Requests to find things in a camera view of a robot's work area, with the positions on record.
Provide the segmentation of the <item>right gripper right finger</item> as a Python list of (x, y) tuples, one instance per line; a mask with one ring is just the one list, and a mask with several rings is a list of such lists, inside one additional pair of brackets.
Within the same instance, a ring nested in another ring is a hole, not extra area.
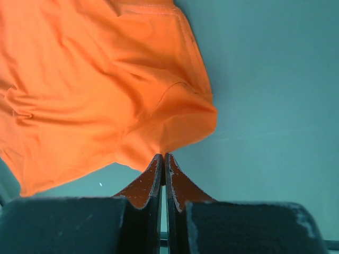
[(165, 156), (169, 253), (327, 253), (311, 214), (291, 202), (221, 202)]

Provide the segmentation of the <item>orange t shirt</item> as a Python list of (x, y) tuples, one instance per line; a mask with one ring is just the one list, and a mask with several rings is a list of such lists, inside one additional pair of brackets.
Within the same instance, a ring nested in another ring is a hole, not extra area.
[(201, 141), (212, 97), (173, 1), (1, 1), (1, 159), (23, 197)]

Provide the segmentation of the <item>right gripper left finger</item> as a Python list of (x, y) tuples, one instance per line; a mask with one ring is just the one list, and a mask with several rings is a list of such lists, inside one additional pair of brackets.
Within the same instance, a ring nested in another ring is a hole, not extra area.
[(111, 197), (19, 198), (1, 210), (1, 253), (159, 253), (163, 157)]

